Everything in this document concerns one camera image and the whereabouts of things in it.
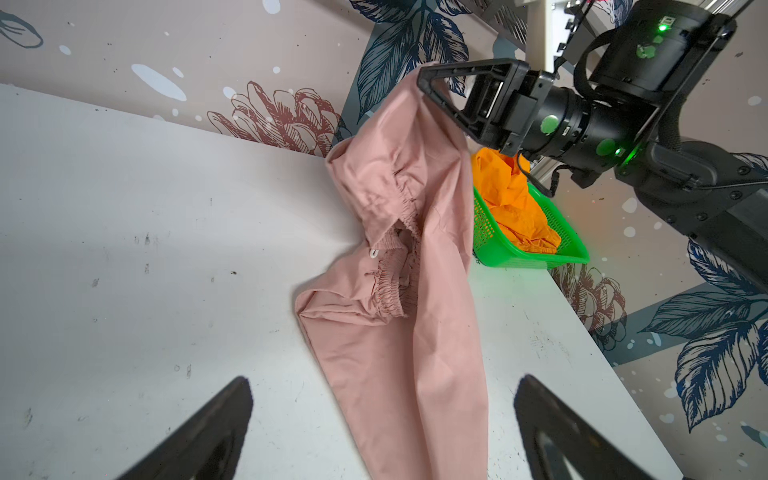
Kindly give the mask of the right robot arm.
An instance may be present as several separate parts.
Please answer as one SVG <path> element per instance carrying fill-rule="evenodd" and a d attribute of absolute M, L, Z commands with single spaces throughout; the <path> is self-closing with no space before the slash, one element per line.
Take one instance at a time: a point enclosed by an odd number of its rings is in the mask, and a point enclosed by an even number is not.
<path fill-rule="evenodd" d="M 604 172 L 639 202 L 733 268 L 735 286 L 767 286 L 767 171 L 684 137 L 690 93 L 728 45 L 744 1 L 639 1 L 598 35 L 594 68 L 571 87 L 550 67 L 494 59 L 420 70 L 419 89 L 472 140 L 506 156 L 556 161 L 581 187 Z"/>

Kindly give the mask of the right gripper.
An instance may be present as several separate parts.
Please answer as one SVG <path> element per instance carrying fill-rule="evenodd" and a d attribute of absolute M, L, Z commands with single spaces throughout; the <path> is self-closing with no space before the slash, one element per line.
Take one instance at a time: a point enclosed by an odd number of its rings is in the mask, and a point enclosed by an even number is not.
<path fill-rule="evenodd" d="M 465 104 L 450 98 L 450 84 L 464 80 Z M 421 92 L 476 143 L 513 156 L 554 86 L 555 75 L 521 60 L 493 59 L 422 67 Z"/>

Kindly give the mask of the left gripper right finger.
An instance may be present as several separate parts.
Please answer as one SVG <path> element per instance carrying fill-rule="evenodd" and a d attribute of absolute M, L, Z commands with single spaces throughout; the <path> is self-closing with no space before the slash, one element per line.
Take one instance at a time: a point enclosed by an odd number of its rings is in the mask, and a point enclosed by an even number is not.
<path fill-rule="evenodd" d="M 514 408 L 534 479 L 648 479 L 650 475 L 532 375 Z"/>

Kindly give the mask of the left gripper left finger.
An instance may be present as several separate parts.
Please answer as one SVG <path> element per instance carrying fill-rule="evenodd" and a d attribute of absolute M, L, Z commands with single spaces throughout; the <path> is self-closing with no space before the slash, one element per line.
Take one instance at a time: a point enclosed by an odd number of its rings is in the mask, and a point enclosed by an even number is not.
<path fill-rule="evenodd" d="M 123 479 L 232 479 L 253 409 L 248 380 L 234 378 Z"/>

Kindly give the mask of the pink shorts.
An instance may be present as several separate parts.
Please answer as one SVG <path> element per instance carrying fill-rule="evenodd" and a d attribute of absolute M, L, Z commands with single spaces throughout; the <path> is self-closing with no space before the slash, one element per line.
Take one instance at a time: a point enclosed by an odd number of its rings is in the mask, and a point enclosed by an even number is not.
<path fill-rule="evenodd" d="M 463 132 L 410 73 L 326 164 L 364 238 L 295 301 L 374 479 L 482 479 L 488 393 Z"/>

